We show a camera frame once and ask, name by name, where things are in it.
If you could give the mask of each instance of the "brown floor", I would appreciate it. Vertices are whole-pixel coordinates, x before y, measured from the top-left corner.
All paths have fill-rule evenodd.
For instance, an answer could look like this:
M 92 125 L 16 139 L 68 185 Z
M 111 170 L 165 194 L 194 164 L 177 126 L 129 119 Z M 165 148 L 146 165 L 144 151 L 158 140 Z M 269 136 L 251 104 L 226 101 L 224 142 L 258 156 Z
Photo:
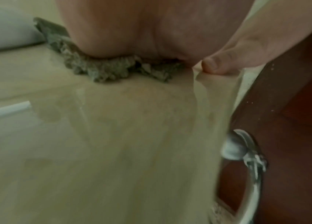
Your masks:
M 269 161 L 256 224 L 312 224 L 312 35 L 267 64 L 233 115 Z M 237 209 L 246 169 L 222 172 L 219 197 Z

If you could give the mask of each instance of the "glossy surface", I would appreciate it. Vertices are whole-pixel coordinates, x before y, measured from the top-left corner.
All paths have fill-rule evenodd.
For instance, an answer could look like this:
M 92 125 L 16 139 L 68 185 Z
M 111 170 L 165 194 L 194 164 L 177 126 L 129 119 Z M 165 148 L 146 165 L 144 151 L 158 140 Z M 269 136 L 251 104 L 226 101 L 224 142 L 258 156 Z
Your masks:
M 98 84 L 1 52 L 0 224 L 206 223 L 240 79 L 198 73 Z

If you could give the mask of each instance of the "person's hand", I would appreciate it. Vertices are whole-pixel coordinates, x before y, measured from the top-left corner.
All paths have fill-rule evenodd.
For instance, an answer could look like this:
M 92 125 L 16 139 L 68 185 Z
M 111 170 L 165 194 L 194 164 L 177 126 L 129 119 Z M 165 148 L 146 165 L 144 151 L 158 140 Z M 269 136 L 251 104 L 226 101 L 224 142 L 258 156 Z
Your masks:
M 311 32 L 312 0 L 271 0 L 220 51 L 202 61 L 203 70 L 226 74 L 265 64 Z
M 72 40 L 97 58 L 136 54 L 194 65 L 218 51 L 253 0 L 56 0 Z

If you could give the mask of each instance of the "metal ring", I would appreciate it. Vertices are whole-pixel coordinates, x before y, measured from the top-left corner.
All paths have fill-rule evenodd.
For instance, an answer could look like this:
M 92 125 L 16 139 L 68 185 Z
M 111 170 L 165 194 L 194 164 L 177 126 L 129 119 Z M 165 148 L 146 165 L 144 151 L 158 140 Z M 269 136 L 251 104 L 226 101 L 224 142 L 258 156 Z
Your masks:
M 266 171 L 267 161 L 251 135 L 239 129 L 227 135 L 222 156 L 229 160 L 243 160 L 248 167 L 244 198 L 233 223 L 252 224 L 260 201 L 263 173 Z

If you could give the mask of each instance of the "finger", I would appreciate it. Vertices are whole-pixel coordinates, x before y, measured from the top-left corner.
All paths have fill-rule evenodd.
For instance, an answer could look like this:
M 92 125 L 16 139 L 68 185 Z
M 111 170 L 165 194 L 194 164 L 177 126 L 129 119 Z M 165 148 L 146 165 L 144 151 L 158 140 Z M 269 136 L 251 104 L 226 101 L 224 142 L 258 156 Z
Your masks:
M 233 70 L 261 64 L 263 51 L 256 44 L 242 44 L 213 54 L 202 61 L 203 71 L 210 74 L 226 74 Z

